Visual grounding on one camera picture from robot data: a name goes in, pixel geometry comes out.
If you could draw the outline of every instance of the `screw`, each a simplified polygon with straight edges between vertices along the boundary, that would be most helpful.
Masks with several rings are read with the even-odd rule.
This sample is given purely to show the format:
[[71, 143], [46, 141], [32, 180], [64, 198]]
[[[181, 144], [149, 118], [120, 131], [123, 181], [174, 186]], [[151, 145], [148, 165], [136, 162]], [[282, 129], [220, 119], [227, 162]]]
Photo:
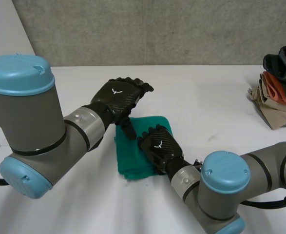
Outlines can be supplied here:
[[212, 173], [212, 170], [211, 170], [211, 169], [206, 170], [207, 176], [211, 175], [211, 173]]
[[80, 114], [75, 114], [75, 121], [79, 122], [82, 119], [82, 116]]

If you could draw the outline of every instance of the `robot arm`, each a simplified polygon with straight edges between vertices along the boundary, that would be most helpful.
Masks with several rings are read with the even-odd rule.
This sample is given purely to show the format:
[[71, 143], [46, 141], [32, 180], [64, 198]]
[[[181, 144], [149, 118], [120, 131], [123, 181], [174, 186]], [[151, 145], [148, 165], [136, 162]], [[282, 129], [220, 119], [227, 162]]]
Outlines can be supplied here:
[[[207, 234], [239, 234], [245, 224], [240, 203], [278, 188], [286, 189], [286, 142], [245, 154], [217, 151], [203, 165], [184, 160], [183, 152], [165, 127], [150, 128], [139, 147], [162, 172]], [[161, 148], [155, 148], [162, 142]], [[270, 203], [265, 209], [274, 209]]]
[[24, 195], [42, 197], [100, 144], [111, 123], [136, 139], [129, 114], [148, 91], [153, 88], [139, 79], [112, 79], [89, 105], [63, 118], [46, 60], [0, 56], [0, 127], [13, 151], [1, 163], [1, 175]]

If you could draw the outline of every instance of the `beige cloth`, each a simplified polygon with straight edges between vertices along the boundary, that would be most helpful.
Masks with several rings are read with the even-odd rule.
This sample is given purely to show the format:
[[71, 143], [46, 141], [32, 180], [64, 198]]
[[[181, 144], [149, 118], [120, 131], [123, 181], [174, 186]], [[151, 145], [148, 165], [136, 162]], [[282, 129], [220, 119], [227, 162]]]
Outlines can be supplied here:
[[286, 105], [280, 104], [280, 103], [278, 103], [278, 102], [276, 102], [270, 98], [268, 91], [267, 91], [267, 87], [263, 83], [262, 83], [262, 85], [260, 85], [260, 87], [262, 87], [262, 91], [263, 91], [263, 93], [260, 92], [260, 95], [261, 95], [260, 97], [261, 97], [263, 104], [265, 104], [266, 106], [269, 106], [273, 109], [276, 109], [276, 110], [286, 111]]
[[276, 110], [266, 104], [263, 104], [259, 86], [249, 90], [249, 96], [251, 100], [255, 101], [259, 105], [260, 110], [273, 130], [286, 125], [286, 111]]

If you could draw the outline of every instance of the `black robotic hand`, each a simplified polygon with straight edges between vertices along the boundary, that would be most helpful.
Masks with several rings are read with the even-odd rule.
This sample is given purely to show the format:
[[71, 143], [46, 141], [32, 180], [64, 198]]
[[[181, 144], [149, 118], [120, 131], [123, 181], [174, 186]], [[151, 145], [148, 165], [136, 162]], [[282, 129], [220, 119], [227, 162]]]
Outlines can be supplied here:
[[129, 114], [144, 94], [152, 91], [153, 87], [138, 78], [110, 79], [95, 94], [91, 104], [95, 102], [104, 103], [111, 112], [110, 123], [120, 125], [127, 138], [135, 140], [136, 132]]
[[150, 127], [137, 139], [138, 147], [145, 152], [158, 171], [165, 172], [168, 162], [183, 159], [183, 151], [170, 132], [161, 125]]

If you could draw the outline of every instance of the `orange cloth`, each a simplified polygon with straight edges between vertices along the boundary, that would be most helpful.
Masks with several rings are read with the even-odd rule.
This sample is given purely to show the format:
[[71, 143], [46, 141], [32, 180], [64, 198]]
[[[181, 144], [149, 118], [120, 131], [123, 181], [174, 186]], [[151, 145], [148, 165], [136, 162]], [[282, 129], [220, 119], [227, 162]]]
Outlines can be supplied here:
[[286, 105], [286, 93], [279, 80], [269, 72], [263, 72], [268, 94], [274, 101]]

